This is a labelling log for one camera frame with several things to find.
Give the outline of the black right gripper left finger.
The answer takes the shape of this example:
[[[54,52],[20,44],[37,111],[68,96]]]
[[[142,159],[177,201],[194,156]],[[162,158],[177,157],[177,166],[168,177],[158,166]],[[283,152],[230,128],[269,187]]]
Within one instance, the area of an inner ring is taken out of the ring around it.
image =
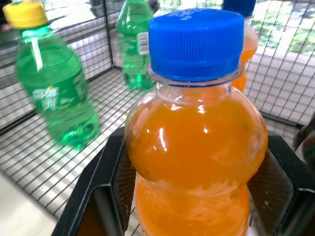
[[[135,179],[120,127],[82,171],[51,236],[125,236]]]

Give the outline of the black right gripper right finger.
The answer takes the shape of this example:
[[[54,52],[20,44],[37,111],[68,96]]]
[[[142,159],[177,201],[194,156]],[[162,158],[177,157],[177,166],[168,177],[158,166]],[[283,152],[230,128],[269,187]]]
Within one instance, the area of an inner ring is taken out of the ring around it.
[[[253,236],[315,236],[315,176],[278,134],[248,182]]]

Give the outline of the orange soda bottle blue cap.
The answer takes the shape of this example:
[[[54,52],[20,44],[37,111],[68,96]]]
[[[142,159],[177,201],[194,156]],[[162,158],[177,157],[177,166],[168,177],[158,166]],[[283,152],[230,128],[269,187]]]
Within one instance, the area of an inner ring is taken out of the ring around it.
[[[248,181],[267,151],[260,112],[232,81],[244,17],[192,8],[149,23],[156,87],[131,108],[128,156],[144,236],[251,236]]]
[[[258,36],[252,26],[249,24],[249,19],[253,17],[253,11],[256,0],[223,0],[222,9],[241,14],[244,19],[244,43],[241,54],[241,63],[244,66],[243,74],[232,82],[232,85],[243,92],[246,88],[247,75],[246,64],[254,56],[258,48]]]

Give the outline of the green soda bottle yellow cap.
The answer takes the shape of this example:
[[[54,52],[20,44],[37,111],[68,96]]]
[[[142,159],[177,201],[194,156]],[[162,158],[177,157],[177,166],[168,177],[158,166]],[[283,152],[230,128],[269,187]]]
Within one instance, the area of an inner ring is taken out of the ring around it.
[[[49,25],[39,2],[6,4],[8,24],[19,32],[15,72],[59,145],[83,149],[99,134],[80,58]]]

